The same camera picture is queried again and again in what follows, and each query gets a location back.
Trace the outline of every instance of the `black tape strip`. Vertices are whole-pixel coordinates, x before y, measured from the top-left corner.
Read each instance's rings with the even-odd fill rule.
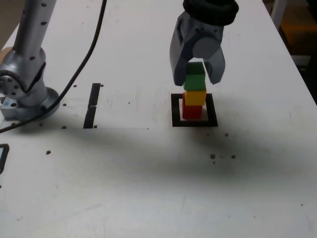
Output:
[[[9,153],[9,145],[8,144],[3,144],[3,145],[0,145],[0,148],[3,148],[3,151],[2,151],[2,154],[1,154],[1,157],[0,157],[0,174],[2,174],[3,170],[4,170],[4,165],[5,165],[5,162],[6,162],[6,157]]]
[[[84,129],[90,129],[90,128],[93,128],[94,126],[100,85],[101,85],[100,83],[93,83],[93,86],[91,88],[87,113],[86,113],[85,122],[84,122]]]

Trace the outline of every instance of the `white table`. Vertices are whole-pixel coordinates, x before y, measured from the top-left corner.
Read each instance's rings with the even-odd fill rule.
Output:
[[[183,89],[169,44],[182,0],[109,0],[67,106],[42,127],[0,135],[10,146],[0,237],[315,238],[317,108],[262,1],[238,3],[223,80],[207,84],[219,127],[173,128],[170,94]],[[46,84],[59,93],[100,5],[57,1],[43,48]],[[105,85],[98,128],[83,129],[92,83]]]

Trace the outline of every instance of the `stacked blocks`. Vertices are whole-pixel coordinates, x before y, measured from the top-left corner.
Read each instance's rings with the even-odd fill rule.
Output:
[[[206,101],[205,69],[202,62],[188,63],[183,94],[183,118],[200,119]]]

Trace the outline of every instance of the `black tape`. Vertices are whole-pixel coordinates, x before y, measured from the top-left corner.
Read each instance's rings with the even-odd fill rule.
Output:
[[[100,91],[100,83],[93,83],[90,92],[90,98],[88,102],[87,113],[84,122],[84,129],[91,129],[94,127],[95,114],[97,109],[99,91]]]

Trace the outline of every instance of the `yellow block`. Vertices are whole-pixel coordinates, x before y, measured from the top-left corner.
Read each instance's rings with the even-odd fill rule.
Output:
[[[206,101],[206,90],[185,91],[185,104],[187,106],[203,106]]]

